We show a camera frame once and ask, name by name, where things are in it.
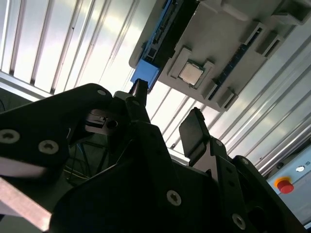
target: metal bar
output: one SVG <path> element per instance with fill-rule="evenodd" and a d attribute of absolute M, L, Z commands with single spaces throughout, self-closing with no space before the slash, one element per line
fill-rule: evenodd
<path fill-rule="evenodd" d="M 0 32 L 2 32 L 2 35 L 0 37 L 0 69 L 2 67 L 2 59 L 4 55 L 3 53 L 4 53 L 4 45 L 5 45 L 7 28 L 8 28 L 9 10 L 10 10 L 10 0 L 7 0 L 5 5 L 4 5 L 4 2 L 2 1 L 1 2 L 1 14 L 4 17 L 3 17 L 3 24 L 0 25 Z"/>
<path fill-rule="evenodd" d="M 36 56 L 35 56 L 34 68 L 33 68 L 31 80 L 30 80 L 30 83 L 33 83 L 33 84 L 35 83 L 35 78 L 37 75 L 38 66 L 39 66 L 39 62 L 41 59 L 44 41 L 45 41 L 45 38 L 47 36 L 46 34 L 47 34 L 47 30 L 48 30 L 48 24 L 51 20 L 53 3 L 54 3 L 54 0 L 49 0 L 48 6 L 47 6 L 46 12 L 45 12 L 45 17 L 44 17 L 44 22 L 43 22 L 43 26 L 42 26 L 41 35 L 40 35 L 40 40 L 39 40 L 39 44 L 38 44 L 38 48 L 37 48 Z"/>
<path fill-rule="evenodd" d="M 105 75 L 108 72 L 108 70 L 111 68 L 112 63 L 114 62 L 114 60 L 117 56 L 117 53 L 119 52 L 120 47 L 124 41 L 124 38 L 125 38 L 128 30 L 129 30 L 129 28 L 130 28 L 133 16 L 134 16 L 136 9 L 138 7 L 138 3 L 139 3 L 139 0 L 133 0 L 132 4 L 130 6 L 130 9 L 127 13 L 127 16 L 123 22 L 122 28 L 119 32 L 118 38 L 116 39 L 116 42 L 115 42 L 113 49 L 111 51 L 111 54 L 109 56 L 109 59 L 108 59 L 107 63 L 105 64 L 104 70 L 103 70 L 101 78 L 99 80 L 99 84 L 101 84 L 101 85 L 104 85 Z"/>
<path fill-rule="evenodd" d="M 94 29 L 94 31 L 92 33 L 91 40 L 90 40 L 90 43 L 88 45 L 86 54 L 83 56 L 83 62 L 81 64 L 81 66 L 79 67 L 79 72 L 78 72 L 78 74 L 77 74 L 77 76 L 75 78 L 74 86 L 71 87 L 71 88 L 77 87 L 80 84 L 80 81 L 82 79 L 82 76 L 84 74 L 86 66 L 87 66 L 87 64 L 89 62 L 89 59 L 90 59 L 92 53 L 93 53 L 93 49 L 95 47 L 97 38 L 98 38 L 98 36 L 100 34 L 102 25 L 104 23 L 104 20 L 106 19 L 107 14 L 108 14 L 110 3 L 111 3 L 111 0 L 105 0 L 103 5 L 102 5 L 100 16 L 99 16 L 99 20 L 96 21 L 96 26 L 95 26 L 95 29 Z"/>
<path fill-rule="evenodd" d="M 30 101 L 42 100 L 51 94 L 0 71 L 0 88 Z"/>
<path fill-rule="evenodd" d="M 56 67 L 55 76 L 54 76 L 54 80 L 52 82 L 52 87 L 51 87 L 51 93 L 55 92 L 55 89 L 56 89 L 56 86 L 58 83 L 58 79 L 60 76 L 60 72 L 62 69 L 62 65 L 65 61 L 65 58 L 66 58 L 66 55 L 67 55 L 67 52 L 69 49 L 69 44 L 71 42 L 71 38 L 73 35 L 73 31 L 76 27 L 77 19 L 78 19 L 78 16 L 80 14 L 81 6 L 82 6 L 82 0 L 77 0 L 75 7 L 73 9 L 72 18 L 71 18 L 70 25 L 68 28 L 68 32 L 67 32 L 67 35 L 65 38 L 63 49 L 62 49 L 61 54 L 60 54 L 59 62 L 58 62 L 58 65 Z"/>
<path fill-rule="evenodd" d="M 8 19 L 6 24 L 6 32 L 3 44 L 3 58 L 1 70 L 9 73 L 13 55 L 14 41 L 17 33 L 17 22 L 19 10 L 21 8 L 21 0 L 10 0 L 8 3 Z"/>
<path fill-rule="evenodd" d="M 81 44 L 86 35 L 86 28 L 90 22 L 94 5 L 94 0 L 84 0 L 82 2 L 79 14 L 74 24 L 74 29 L 72 29 L 72 35 L 70 36 L 70 42 L 66 50 L 64 61 L 63 63 L 59 63 L 60 67 L 57 83 L 52 86 L 55 94 L 61 93 L 65 90 Z"/>
<path fill-rule="evenodd" d="M 0 201 L 41 231 L 49 229 L 52 214 L 0 177 Z"/>

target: corrugated metal wall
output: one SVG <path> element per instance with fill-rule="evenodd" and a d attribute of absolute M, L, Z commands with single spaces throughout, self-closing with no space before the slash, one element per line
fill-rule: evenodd
<path fill-rule="evenodd" d="M 1 71 L 50 93 L 99 83 L 127 91 L 131 53 L 156 0 L 0 0 Z M 228 154 L 260 170 L 308 138 L 311 20 L 297 26 L 225 113 L 158 82 L 147 111 L 171 153 L 182 158 L 178 126 L 201 108 Z"/>

